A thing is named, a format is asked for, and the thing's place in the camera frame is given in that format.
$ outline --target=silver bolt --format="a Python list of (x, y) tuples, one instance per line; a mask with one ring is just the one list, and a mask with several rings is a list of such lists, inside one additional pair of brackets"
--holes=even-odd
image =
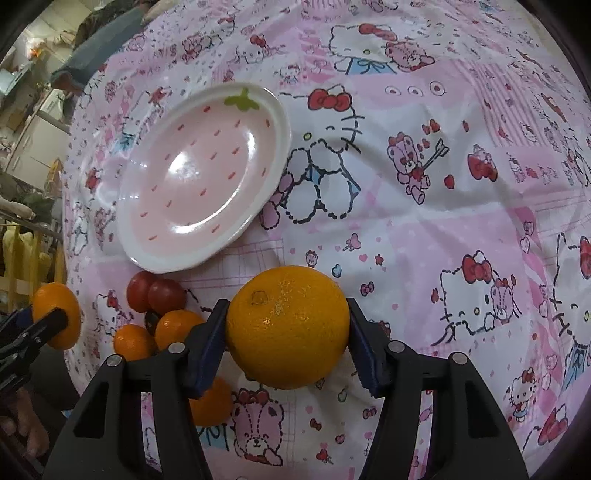
[(170, 353), (183, 353), (184, 352), (184, 343), (181, 342), (174, 342), (171, 343), (168, 347), (168, 351)]
[(468, 363), (468, 357), (461, 352), (454, 353), (452, 360), (458, 365), (466, 365)]
[(107, 365), (109, 365), (110, 367), (116, 367), (117, 365), (119, 365), (121, 363), (121, 360), (123, 360), (121, 358), (120, 355), (111, 355), (108, 359), (107, 359)]
[(388, 348), (391, 352), (402, 353), (404, 352), (404, 344), (399, 340), (393, 340), (388, 344)]

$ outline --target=small orange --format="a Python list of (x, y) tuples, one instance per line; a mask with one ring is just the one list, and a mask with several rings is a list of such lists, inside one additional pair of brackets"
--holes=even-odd
[(38, 322), (55, 308), (66, 312), (68, 325), (48, 344), (58, 350), (72, 348), (80, 337), (80, 305), (72, 291), (63, 283), (47, 283), (33, 295), (33, 322)]
[(286, 390), (328, 375), (349, 340), (339, 286), (310, 267), (272, 268), (244, 285), (226, 317), (226, 343), (246, 376)]
[(115, 332), (113, 348), (115, 353), (132, 362), (151, 356), (156, 350), (156, 345), (144, 327), (130, 323)]
[(232, 390), (223, 379), (216, 377), (199, 400), (189, 398), (189, 406), (196, 426), (215, 427), (232, 413)]
[(184, 342), (191, 329), (200, 323), (204, 323), (204, 320), (189, 310), (173, 310), (166, 313), (158, 322), (154, 334), (158, 349), (164, 350), (174, 342)]

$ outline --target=strawberry plate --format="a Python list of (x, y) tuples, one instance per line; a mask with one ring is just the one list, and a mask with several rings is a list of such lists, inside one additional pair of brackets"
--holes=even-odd
[(224, 83), (172, 109), (134, 150), (117, 228), (141, 268), (195, 267), (236, 240), (275, 192), (291, 129), (260, 86)]

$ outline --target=hello kitty tablecloth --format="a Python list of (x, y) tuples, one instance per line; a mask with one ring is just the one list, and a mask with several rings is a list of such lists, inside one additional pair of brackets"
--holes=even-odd
[[(127, 42), (79, 100), (63, 177), (69, 286), (83, 311), (66, 352), (78, 390), (117, 328), (143, 323), (126, 304), (137, 268), (115, 228), (134, 147), (192, 93), (246, 80), (277, 94), (293, 144), (242, 238), (171, 275), (189, 308), (207, 315), (267, 268), (316, 268), (390, 338), (466, 352), (533, 473), (591, 383), (591, 111), (527, 15), (510, 0), (187, 1)], [(216, 480), (359, 477), (381, 402), (348, 352), (295, 391), (246, 380), (228, 355), (219, 373), (236, 409), (198, 429)], [(411, 479), (424, 473), (430, 398)]]

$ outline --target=human hand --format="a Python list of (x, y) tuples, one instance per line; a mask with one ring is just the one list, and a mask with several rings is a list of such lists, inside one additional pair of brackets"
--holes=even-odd
[(49, 449), (49, 435), (33, 410), (27, 390), (19, 388), (8, 408), (17, 422), (9, 417), (0, 417), (0, 427), (4, 433), (10, 436), (18, 431), (20, 436), (27, 438), (27, 453), (32, 457), (45, 454)]

